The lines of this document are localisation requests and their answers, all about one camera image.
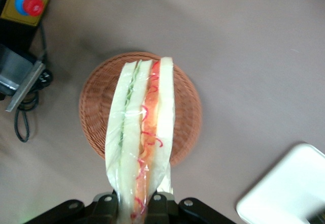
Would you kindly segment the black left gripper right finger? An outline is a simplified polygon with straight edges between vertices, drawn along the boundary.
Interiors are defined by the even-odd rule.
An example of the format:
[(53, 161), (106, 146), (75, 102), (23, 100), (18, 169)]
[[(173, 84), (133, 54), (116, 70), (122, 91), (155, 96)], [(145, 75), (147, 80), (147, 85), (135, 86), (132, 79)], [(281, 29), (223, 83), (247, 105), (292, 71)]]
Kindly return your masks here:
[(171, 193), (154, 193), (147, 209), (147, 223), (220, 223), (233, 221), (199, 199), (187, 197), (179, 203)]

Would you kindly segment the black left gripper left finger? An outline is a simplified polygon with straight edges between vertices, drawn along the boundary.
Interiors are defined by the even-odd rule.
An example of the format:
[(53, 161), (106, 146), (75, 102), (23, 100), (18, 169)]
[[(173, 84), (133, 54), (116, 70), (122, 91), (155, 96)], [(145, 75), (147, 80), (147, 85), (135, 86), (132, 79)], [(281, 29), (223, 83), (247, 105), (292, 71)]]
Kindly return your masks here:
[(116, 223), (118, 198), (115, 193), (99, 194), (88, 206), (77, 199), (65, 201), (26, 223)]

